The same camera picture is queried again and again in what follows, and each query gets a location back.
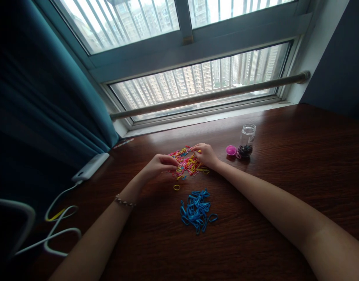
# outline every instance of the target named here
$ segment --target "pink lid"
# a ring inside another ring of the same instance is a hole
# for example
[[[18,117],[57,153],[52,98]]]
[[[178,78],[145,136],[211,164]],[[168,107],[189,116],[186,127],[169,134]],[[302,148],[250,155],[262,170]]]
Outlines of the pink lid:
[[[228,155],[233,156],[233,155],[235,155],[235,153],[237,153],[237,149],[236,149],[235,146],[228,146],[228,147],[226,148],[226,153],[227,153]]]

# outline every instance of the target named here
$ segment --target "curtain rod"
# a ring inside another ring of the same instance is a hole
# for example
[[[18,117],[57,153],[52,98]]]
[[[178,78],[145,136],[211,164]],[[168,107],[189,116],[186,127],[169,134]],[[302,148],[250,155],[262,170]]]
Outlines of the curtain rod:
[[[275,80],[270,80],[270,81],[266,81],[266,82],[256,83],[256,84],[247,85],[247,86],[243,86],[243,87],[231,88],[231,89],[227,89],[227,90],[223,90],[223,91],[213,92],[210,94],[201,94],[201,95],[194,96],[191,98],[184,98],[184,99],[180,99],[180,100],[159,103],[159,104],[152,105],[149,107],[132,109],[132,110],[128,110],[128,111],[124,111],[124,112],[120,112],[120,113],[113,113],[113,114],[110,114],[110,118],[112,120],[117,120],[117,119],[122,119],[122,118],[126,118],[126,117],[171,109],[171,108],[175,108],[175,107],[191,105],[194,103],[200,103],[200,102],[205,102],[205,101],[210,101],[210,100],[218,100],[221,98],[227,98],[227,97],[236,96],[239,94],[246,94],[249,92],[255,92],[255,91],[265,90],[265,89],[269,89],[269,88],[276,88],[276,87],[280,87],[280,86],[284,86],[284,85],[290,85],[290,84],[295,84],[295,83],[302,84],[305,81],[307,81],[307,79],[310,78],[310,76],[311,76],[311,73],[309,71],[303,71],[297,75],[279,78],[279,79],[275,79]]]

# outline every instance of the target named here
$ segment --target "white cable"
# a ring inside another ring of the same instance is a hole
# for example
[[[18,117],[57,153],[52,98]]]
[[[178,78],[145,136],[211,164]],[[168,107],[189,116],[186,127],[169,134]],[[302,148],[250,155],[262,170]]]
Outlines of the white cable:
[[[51,229],[50,233],[48,234],[47,238],[52,236],[52,233],[55,231],[56,227],[59,225],[60,221],[63,219],[65,213],[70,210],[71,208],[75,207],[76,210],[75,212],[78,210],[78,207],[77,206],[70,206],[70,207],[67,207],[66,210],[61,214],[61,216],[59,217],[59,219],[57,220],[56,224],[53,226],[53,228]],[[63,230],[63,231],[75,231],[77,234],[78,234],[78,240],[81,239],[82,237],[82,234],[81,234],[81,231],[78,229],[78,228],[68,228],[66,230]],[[67,256],[68,254],[67,253],[63,253],[63,252],[59,252],[59,251],[55,251],[55,250],[52,250],[49,246],[48,246],[48,240],[45,240],[44,242],[44,249],[51,253],[51,254],[55,254],[55,255],[58,255],[58,256]]]
[[[61,192],[61,193],[55,198],[55,200],[52,202],[52,204],[50,205],[50,207],[48,208],[48,210],[47,210],[47,212],[46,212],[46,215],[45,215],[45,217],[44,217],[44,220],[45,220],[45,221],[48,221],[48,220],[49,220],[48,215],[50,214],[50,211],[51,211],[53,205],[54,205],[54,204],[56,203],[56,201],[58,200],[58,198],[60,198],[60,196],[63,195],[65,192],[68,192],[69,190],[74,189],[77,185],[80,185],[82,182],[83,182],[83,181],[78,181],[73,187],[71,187],[71,188],[69,188],[69,189],[67,189],[67,190],[64,190],[63,192]],[[73,213],[71,213],[70,215],[67,215],[66,217],[64,217],[64,219],[67,218],[67,217],[70,217],[70,216],[73,215],[73,214],[75,214],[76,211],[77,211],[77,210],[75,210],[75,211],[74,211]]]
[[[67,190],[65,190],[65,191],[63,191],[63,192],[61,192],[61,193],[55,198],[55,200],[52,202],[52,204],[50,205],[50,207],[48,208],[48,210],[47,210],[47,212],[46,212],[46,214],[45,214],[45,216],[44,216],[45,221],[48,221],[48,220],[49,220],[48,215],[49,215],[49,213],[50,213],[52,207],[53,207],[54,204],[56,203],[56,201],[60,198],[60,196],[63,195],[65,192],[67,192],[67,191],[69,191],[69,190],[72,190],[72,189],[75,188],[77,185],[80,185],[82,182],[83,182],[83,181],[78,181],[73,187],[71,187],[71,188],[69,188],[69,189],[67,189]],[[75,211],[74,211],[73,213],[71,213],[70,215],[65,216],[66,212],[69,211],[71,208],[75,208]],[[18,251],[17,253],[15,253],[15,255],[21,254],[21,253],[23,253],[23,252],[25,252],[25,251],[27,251],[27,250],[30,250],[30,249],[32,249],[32,248],[34,248],[34,247],[36,247],[36,246],[38,246],[38,245],[44,243],[44,249],[45,249],[47,252],[49,252],[49,253],[51,253],[51,254],[58,255],[58,256],[66,257],[66,256],[68,255],[67,253],[63,253],[63,252],[59,252],[59,251],[55,251],[55,250],[51,249],[51,248],[48,246],[48,241],[49,241],[50,239],[56,237],[56,236],[59,236],[60,234],[63,234],[63,233],[65,233],[65,232],[69,232],[69,231],[73,231],[73,232],[77,233],[77,235],[78,235],[78,240],[81,239],[82,233],[81,233],[81,231],[80,231],[78,228],[68,228],[68,229],[62,230],[62,231],[60,231],[60,232],[58,232],[58,233],[56,233],[56,234],[52,234],[52,233],[55,231],[56,227],[58,226],[58,224],[60,223],[60,221],[61,221],[62,219],[67,218],[67,217],[70,217],[71,215],[75,214],[75,213],[77,212],[77,210],[78,210],[78,206],[74,206],[74,205],[73,205],[73,206],[67,207],[66,210],[61,213],[61,215],[60,215],[60,217],[59,217],[58,219],[54,219],[54,220],[52,220],[52,221],[49,221],[49,222],[56,222],[56,223],[55,223],[55,225],[53,226],[53,228],[51,229],[51,231],[50,231],[50,233],[48,234],[47,238],[45,238],[45,239],[43,239],[43,240],[41,240],[41,241],[39,241],[39,242],[37,242],[37,243],[35,243],[35,244],[32,244],[31,246],[28,246],[28,247],[26,247],[26,248],[24,248],[24,249]]]

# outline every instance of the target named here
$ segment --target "white power bank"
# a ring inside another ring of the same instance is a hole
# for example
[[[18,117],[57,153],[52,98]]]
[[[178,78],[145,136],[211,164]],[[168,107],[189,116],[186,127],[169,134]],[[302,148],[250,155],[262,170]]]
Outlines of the white power bank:
[[[85,181],[92,177],[92,175],[100,168],[100,166],[109,157],[108,153],[101,153],[95,155],[82,169],[80,169],[74,177],[71,178],[73,182]]]

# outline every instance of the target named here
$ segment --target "finger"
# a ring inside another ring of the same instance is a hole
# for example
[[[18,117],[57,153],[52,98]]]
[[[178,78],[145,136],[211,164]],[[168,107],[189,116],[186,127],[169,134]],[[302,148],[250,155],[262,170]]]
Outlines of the finger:
[[[198,143],[198,144],[194,145],[193,148],[196,147],[196,146],[204,145],[204,144],[205,144],[204,142]]]
[[[178,167],[178,165],[179,165],[177,160],[169,155],[160,155],[159,159],[160,159],[160,162],[164,165],[165,164],[174,165],[176,167]]]
[[[191,151],[198,151],[198,150],[202,150],[202,148],[205,146],[206,144],[197,144],[196,146],[193,146]]]
[[[200,155],[201,155],[198,151],[193,151],[193,153],[195,154],[195,156],[196,156],[197,158],[199,158]]]
[[[173,165],[162,165],[160,167],[160,171],[176,171],[178,169],[178,166]]]

